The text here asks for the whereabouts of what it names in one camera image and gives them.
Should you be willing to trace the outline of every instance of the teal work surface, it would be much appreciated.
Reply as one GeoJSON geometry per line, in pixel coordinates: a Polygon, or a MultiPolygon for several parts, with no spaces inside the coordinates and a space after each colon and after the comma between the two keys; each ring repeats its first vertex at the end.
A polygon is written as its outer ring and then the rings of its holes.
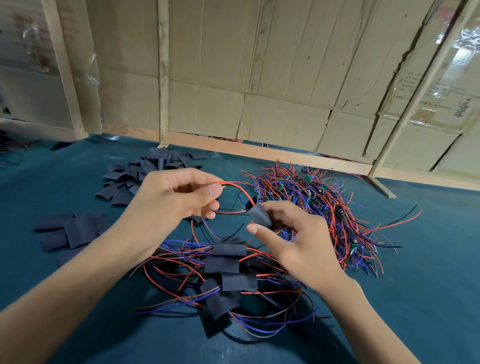
{"type": "MultiPolygon", "coordinates": [[[[16,300],[57,268],[62,251],[44,253],[31,219],[63,212],[102,211],[112,221],[123,208],[94,194],[102,189],[107,164],[137,157],[153,143],[91,137],[51,152],[38,145],[19,166],[0,169],[0,308],[16,300]]],[[[270,162],[208,152],[204,170],[226,181],[244,181],[240,170],[259,173],[270,162]]],[[[352,212],[372,225],[396,220],[418,204],[420,217],[383,230],[403,248],[379,253],[379,278],[352,269],[372,306],[423,363],[479,363],[480,194],[406,182],[383,181],[398,196],[389,200],[364,180],[333,174],[354,192],[352,212]]],[[[220,197],[231,208],[237,193],[220,197]]],[[[246,216],[218,216],[210,223],[220,235],[233,233],[246,216]]],[[[245,238],[245,229],[240,232],[245,238]]],[[[191,237],[182,221],[173,239],[191,237]]],[[[334,319],[287,328],[256,341],[235,323],[207,339],[196,311],[176,317],[134,317],[132,310],[165,296],[142,276],[121,279],[52,357],[52,363],[354,363],[334,319]]],[[[317,298],[319,316],[329,315],[317,298]]]]}

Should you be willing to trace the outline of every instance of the right hand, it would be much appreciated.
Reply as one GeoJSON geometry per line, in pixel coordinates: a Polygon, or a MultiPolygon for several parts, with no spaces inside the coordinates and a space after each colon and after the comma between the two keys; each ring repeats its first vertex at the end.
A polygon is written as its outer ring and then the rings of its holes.
{"type": "Polygon", "coordinates": [[[328,226],[321,216],[311,215],[289,201],[267,201],[262,207],[270,215],[274,227],[297,232],[288,242],[274,231],[258,224],[249,224],[248,232],[265,244],[278,262],[294,277],[312,287],[320,295],[337,279],[347,277],[338,264],[328,226]]]}

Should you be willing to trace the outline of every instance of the fingernail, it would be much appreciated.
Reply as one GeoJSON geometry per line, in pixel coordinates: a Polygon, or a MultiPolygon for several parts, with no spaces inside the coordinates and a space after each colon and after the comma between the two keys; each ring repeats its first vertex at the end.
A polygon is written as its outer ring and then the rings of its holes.
{"type": "Polygon", "coordinates": [[[253,234],[255,235],[258,231],[258,227],[256,224],[248,224],[247,225],[247,231],[250,233],[250,234],[253,234]]]}
{"type": "Polygon", "coordinates": [[[208,186],[208,191],[210,192],[211,196],[218,196],[222,191],[222,186],[218,183],[213,183],[208,186]]]}

